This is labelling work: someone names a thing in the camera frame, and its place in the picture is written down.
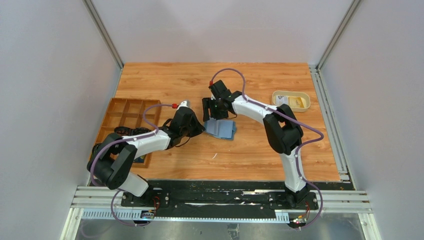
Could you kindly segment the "blue card holder wallet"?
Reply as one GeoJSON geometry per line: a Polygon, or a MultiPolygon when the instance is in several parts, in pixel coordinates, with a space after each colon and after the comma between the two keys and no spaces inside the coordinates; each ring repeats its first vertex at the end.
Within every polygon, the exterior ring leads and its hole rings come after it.
{"type": "Polygon", "coordinates": [[[209,119],[204,123],[205,132],[217,139],[232,141],[237,132],[236,122],[228,119],[209,119]]]}

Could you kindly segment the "gold VIP card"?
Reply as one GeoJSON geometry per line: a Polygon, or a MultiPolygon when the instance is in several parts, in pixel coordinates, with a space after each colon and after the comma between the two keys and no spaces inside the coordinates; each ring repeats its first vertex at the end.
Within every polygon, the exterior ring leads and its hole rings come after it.
{"type": "Polygon", "coordinates": [[[303,99],[298,96],[289,96],[289,106],[295,109],[304,109],[305,104],[303,99]]]}

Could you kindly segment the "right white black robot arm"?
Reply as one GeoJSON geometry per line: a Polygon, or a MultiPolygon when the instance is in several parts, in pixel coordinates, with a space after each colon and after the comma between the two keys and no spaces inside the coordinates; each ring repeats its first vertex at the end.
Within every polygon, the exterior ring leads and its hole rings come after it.
{"type": "Polygon", "coordinates": [[[202,99],[203,121],[223,120],[232,113],[263,124],[270,147],[282,161],[286,200],[292,206],[304,200],[309,191],[295,159],[295,150],[301,145],[304,133],[291,108],[287,104],[273,106],[256,101],[241,91],[231,92],[222,80],[210,82],[208,88],[211,97],[202,99]]]}

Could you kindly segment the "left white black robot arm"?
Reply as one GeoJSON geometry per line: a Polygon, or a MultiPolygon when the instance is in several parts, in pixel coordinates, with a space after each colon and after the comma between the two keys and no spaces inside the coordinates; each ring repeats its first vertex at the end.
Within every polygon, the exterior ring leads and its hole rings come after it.
{"type": "Polygon", "coordinates": [[[150,185],[141,176],[131,173],[134,160],[179,147],[183,138],[191,139],[204,131],[205,127],[191,108],[178,107],[174,117],[154,131],[134,136],[109,134],[90,157],[87,170],[92,180],[102,186],[141,197],[150,185]]]}

